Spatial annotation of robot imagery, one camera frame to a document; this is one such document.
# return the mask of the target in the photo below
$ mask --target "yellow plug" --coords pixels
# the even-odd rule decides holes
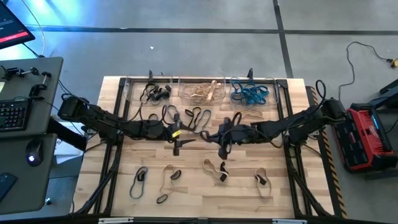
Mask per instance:
[[[395,58],[395,59],[388,59],[387,61],[391,63],[391,68],[396,68],[396,67],[398,67],[398,58]]]

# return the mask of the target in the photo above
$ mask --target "transparent container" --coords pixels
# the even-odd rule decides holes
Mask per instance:
[[[132,92],[129,96],[130,103],[139,106],[142,103],[142,106],[163,106],[169,105],[170,101],[173,97],[173,77],[153,77],[154,85],[148,85],[148,78],[135,78],[132,83]],[[123,96],[127,98],[128,88],[124,88],[125,92]],[[169,93],[169,97],[165,98],[160,96],[160,93]]]
[[[262,90],[267,88],[268,95],[264,97],[260,97],[260,95],[256,96],[256,101],[265,101],[265,104],[253,103],[253,101],[247,103],[248,100],[240,92],[241,89],[237,83],[240,83],[243,88],[257,87]],[[231,77],[229,85],[228,99],[230,101],[230,108],[233,111],[269,111],[270,109],[274,109],[279,102],[277,82],[274,78],[255,78],[250,80],[249,78]]]
[[[182,105],[221,105],[226,96],[225,77],[203,80],[179,78],[178,96]]]

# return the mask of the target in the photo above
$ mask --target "phone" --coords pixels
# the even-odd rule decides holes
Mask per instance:
[[[10,191],[17,179],[17,177],[9,173],[0,175],[0,202],[7,195],[8,191]]]

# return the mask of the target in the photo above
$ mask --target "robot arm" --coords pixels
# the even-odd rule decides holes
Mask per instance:
[[[224,119],[224,123],[219,126],[216,134],[210,135],[204,131],[201,133],[201,137],[206,142],[219,144],[218,155],[222,159],[227,159],[233,144],[271,142],[275,147],[282,147],[276,146],[272,140],[289,131],[289,142],[297,145],[305,142],[310,133],[319,130],[324,125],[338,124],[344,121],[345,116],[346,113],[341,102],[332,98],[325,100],[320,106],[311,106],[282,120],[261,121],[251,123],[250,126],[240,124],[242,114],[236,113],[233,120]]]
[[[101,139],[115,143],[118,140],[118,134],[123,132],[126,136],[141,140],[167,141],[175,143],[176,150],[184,144],[184,141],[178,142],[178,135],[173,134],[181,129],[188,129],[175,116],[174,123],[165,127],[162,120],[141,120],[141,121],[123,121],[119,116],[111,114],[101,109],[99,106],[91,105],[86,99],[69,95],[63,98],[62,106],[58,116],[71,122],[79,122],[85,125],[86,129],[93,129],[98,132]]]

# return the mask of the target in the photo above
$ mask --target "clear plastic bin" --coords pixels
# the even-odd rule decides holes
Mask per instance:
[[[225,77],[190,80],[189,78],[178,79],[178,96],[182,105],[221,105],[226,96]]]
[[[168,85],[171,87],[171,91],[169,91],[169,97],[166,99],[160,97],[158,100],[147,100],[150,94],[153,93],[152,89],[155,87],[148,86],[146,88],[146,85],[148,84],[147,78],[143,78],[142,80],[135,79],[134,83],[132,83],[132,92],[130,96],[132,104],[140,105],[142,103],[142,106],[163,106],[170,104],[173,96],[173,77],[153,77],[153,81],[155,86],[158,86],[159,90],[162,89],[162,91],[167,91],[166,86]]]
[[[234,82],[239,82],[243,87],[250,85],[250,86],[265,86],[267,91],[269,92],[268,95],[264,97],[266,103],[264,105],[253,103],[247,104],[246,100],[236,100],[239,98],[238,94],[234,94],[235,88],[233,87]],[[279,93],[277,90],[277,82],[274,78],[255,78],[250,80],[249,78],[238,78],[238,77],[231,77],[229,81],[229,101],[230,107],[233,111],[269,111],[271,108],[274,109],[273,106],[278,104],[279,101]]]

